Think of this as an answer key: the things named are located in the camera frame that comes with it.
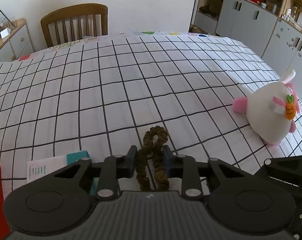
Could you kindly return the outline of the checkered white tablecloth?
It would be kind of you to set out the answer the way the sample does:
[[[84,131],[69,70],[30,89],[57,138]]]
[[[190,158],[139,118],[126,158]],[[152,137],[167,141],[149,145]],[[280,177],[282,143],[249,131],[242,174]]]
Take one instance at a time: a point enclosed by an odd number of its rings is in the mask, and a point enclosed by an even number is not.
[[[140,147],[156,125],[174,153],[249,173],[267,158],[302,155],[302,108],[278,147],[232,110],[278,78],[244,44],[193,35],[104,37],[0,59],[3,194],[26,183],[28,161],[86,150],[100,162]]]

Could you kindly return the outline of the white teal illustrated booklet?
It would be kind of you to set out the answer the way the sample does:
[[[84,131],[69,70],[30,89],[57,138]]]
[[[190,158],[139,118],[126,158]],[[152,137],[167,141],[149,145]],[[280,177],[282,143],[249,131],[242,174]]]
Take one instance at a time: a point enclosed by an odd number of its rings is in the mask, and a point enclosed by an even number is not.
[[[90,159],[88,151],[78,151],[57,157],[28,161],[26,182],[30,183],[42,178],[83,158]]]

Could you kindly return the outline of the white bunny plush toy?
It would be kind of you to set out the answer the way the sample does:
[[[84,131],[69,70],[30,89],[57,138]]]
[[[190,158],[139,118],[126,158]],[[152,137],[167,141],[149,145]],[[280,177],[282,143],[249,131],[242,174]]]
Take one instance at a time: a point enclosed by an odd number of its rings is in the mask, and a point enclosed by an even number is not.
[[[267,145],[279,145],[296,130],[294,118],[300,109],[294,84],[291,83],[295,75],[294,70],[287,71],[278,81],[233,100],[233,110],[246,114],[253,131]]]

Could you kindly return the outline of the brown wooden chair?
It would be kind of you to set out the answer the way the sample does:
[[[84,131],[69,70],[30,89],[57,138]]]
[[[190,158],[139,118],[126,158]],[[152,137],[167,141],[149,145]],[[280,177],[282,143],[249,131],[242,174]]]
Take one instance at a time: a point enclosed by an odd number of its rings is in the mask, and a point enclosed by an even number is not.
[[[47,47],[54,42],[50,34],[54,25],[56,43],[81,40],[92,34],[94,37],[108,34],[108,7],[99,3],[77,4],[55,10],[41,19],[41,28]]]

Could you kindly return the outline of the wooden side cabinet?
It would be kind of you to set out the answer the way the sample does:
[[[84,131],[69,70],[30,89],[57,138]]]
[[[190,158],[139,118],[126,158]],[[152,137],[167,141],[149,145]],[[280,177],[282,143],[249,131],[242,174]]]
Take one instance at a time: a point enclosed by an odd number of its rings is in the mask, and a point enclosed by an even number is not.
[[[11,62],[35,52],[24,18],[16,21],[17,26],[9,36],[0,38],[0,62]]]

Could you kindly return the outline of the grey wooden wall cabinet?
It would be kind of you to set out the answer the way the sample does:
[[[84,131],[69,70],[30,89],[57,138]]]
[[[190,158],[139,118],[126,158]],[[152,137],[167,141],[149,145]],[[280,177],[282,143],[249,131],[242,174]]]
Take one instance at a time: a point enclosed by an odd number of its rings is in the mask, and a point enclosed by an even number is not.
[[[278,75],[295,70],[302,100],[302,0],[195,0],[191,24],[242,42]]]

